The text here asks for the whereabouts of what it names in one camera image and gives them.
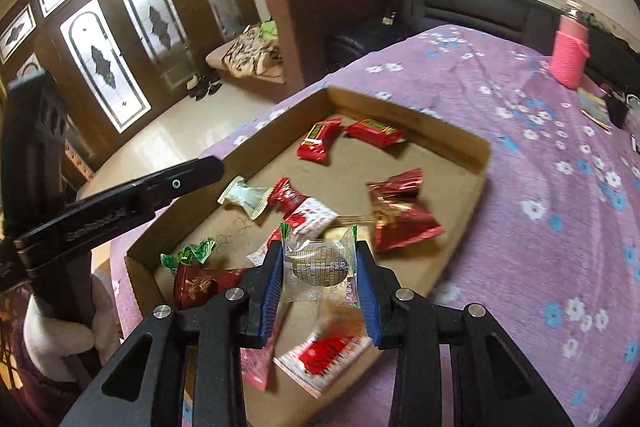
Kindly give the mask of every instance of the cardboard tray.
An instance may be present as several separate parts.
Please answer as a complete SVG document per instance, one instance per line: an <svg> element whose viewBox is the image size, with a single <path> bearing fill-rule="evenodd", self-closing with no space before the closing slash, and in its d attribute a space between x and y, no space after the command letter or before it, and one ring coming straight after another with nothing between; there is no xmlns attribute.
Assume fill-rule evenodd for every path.
<svg viewBox="0 0 640 427"><path fill-rule="evenodd" d="M343 116L345 123L375 118L403 128L408 143L383 151L341 136L331 147L328 166L298 159L296 149L311 126L334 115ZM216 237L228 256L228 267L250 266L246 255L276 229L282 214L267 210L257 222L251 222L239 207L220 208L218 196L237 175L254 187L269 187L289 176L302 193L340 215L357 216L370 214L365 182L421 167L425 176L419 199L446 233L391 255L379 255L377 260L395 271L402 286L426 295L465 232L481 195L490 155L486 140L444 121L337 87L319 90L242 143L225 158L225 176L219 183L175 201L130 247L125 263L140 311L147 315L171 299L172 278L159 264L160 253ZM294 303L276 343L276 356L306 340L315 323L315 303ZM254 427L300 425L346 390L379 355L379 350L370 347L319 399L273 367L265 393L244 387L247 420Z"/></svg>

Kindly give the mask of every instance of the hand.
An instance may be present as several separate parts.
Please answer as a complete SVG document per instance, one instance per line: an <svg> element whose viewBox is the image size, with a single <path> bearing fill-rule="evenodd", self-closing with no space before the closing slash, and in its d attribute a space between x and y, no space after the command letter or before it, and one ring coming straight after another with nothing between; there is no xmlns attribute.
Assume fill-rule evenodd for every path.
<svg viewBox="0 0 640 427"><path fill-rule="evenodd" d="M100 279L95 275L91 277L95 305L91 329L82 324L45 317L33 296L29 300L24 319L24 344L33 365L51 380L76 380L66 368L63 357L84 353L95 346L104 365L120 347L111 297Z"/></svg>

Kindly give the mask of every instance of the black leather sofa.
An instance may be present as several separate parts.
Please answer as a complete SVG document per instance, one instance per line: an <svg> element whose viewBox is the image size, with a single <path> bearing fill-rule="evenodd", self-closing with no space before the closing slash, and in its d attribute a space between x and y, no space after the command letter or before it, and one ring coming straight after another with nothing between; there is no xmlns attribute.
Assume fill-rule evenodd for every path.
<svg viewBox="0 0 640 427"><path fill-rule="evenodd" d="M398 12L391 26L377 18L329 34L326 54L332 71L443 24L481 30L551 55L561 15L560 10L536 0L398 0L390 10ZM591 57L585 73L597 84L611 84L640 96L640 55L625 41L590 26Z"/></svg>

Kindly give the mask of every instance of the beige floor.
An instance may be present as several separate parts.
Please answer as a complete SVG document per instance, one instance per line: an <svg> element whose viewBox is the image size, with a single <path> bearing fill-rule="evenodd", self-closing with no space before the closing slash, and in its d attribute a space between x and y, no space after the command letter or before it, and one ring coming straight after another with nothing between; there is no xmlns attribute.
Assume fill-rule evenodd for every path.
<svg viewBox="0 0 640 427"><path fill-rule="evenodd" d="M119 149L96 172L95 178L81 188L78 198L195 158L273 105L271 100L230 84L199 102L187 97ZM108 257L108 243L95 248L93 268Z"/></svg>

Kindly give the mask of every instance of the metal screw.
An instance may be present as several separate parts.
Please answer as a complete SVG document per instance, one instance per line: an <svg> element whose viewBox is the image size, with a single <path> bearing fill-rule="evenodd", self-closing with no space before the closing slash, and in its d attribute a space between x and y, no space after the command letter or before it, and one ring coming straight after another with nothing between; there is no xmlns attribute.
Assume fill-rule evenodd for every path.
<svg viewBox="0 0 640 427"><path fill-rule="evenodd" d="M244 290L242 288L229 288L225 292L225 297L229 301L237 301L244 297Z"/></svg>
<svg viewBox="0 0 640 427"><path fill-rule="evenodd" d="M471 306L469 306L469 315L472 317L484 317L485 313L486 309L482 304L471 304Z"/></svg>
<svg viewBox="0 0 640 427"><path fill-rule="evenodd" d="M166 304L160 304L154 310L154 317L156 319L164 319L165 317L168 317L169 315L171 315L171 307L167 306Z"/></svg>
<svg viewBox="0 0 640 427"><path fill-rule="evenodd" d="M409 288L400 288L399 290L396 290L396 298L399 301L410 301L414 296L415 293Z"/></svg>

